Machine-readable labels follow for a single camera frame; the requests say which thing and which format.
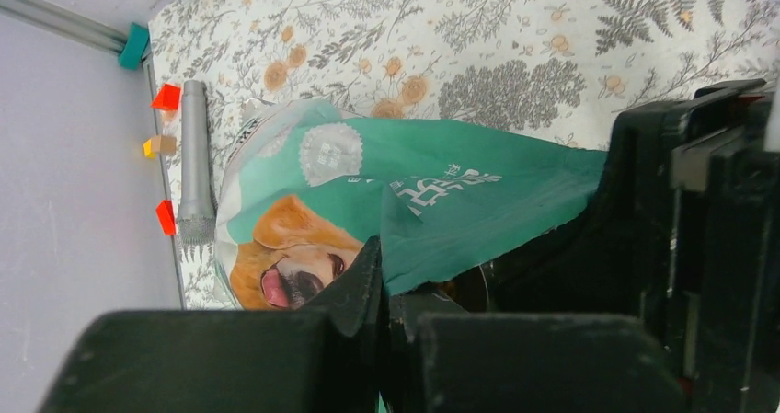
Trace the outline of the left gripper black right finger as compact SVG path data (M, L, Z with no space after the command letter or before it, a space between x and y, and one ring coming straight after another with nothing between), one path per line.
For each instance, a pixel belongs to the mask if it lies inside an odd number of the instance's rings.
M443 294L389 300L395 412L684 412L660 345L634 318L473 314Z

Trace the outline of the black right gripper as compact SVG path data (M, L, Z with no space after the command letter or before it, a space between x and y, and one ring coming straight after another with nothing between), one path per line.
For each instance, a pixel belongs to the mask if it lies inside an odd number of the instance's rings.
M482 272L496 313L624 315L657 341L684 412L779 406L779 155L762 79L620 113L574 221Z

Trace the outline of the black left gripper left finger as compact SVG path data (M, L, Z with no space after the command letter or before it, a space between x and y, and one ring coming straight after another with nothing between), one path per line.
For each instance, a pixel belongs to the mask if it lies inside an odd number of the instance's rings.
M292 311L120 311L73 345L43 412L374 412L381 244Z

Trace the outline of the green dog food bag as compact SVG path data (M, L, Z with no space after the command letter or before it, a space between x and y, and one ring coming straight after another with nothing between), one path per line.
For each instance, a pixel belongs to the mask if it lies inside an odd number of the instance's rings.
M457 120L359 116L323 99L259 106L225 165L216 275L239 308L296 309L377 237L390 293L448 281L580 216L606 158Z

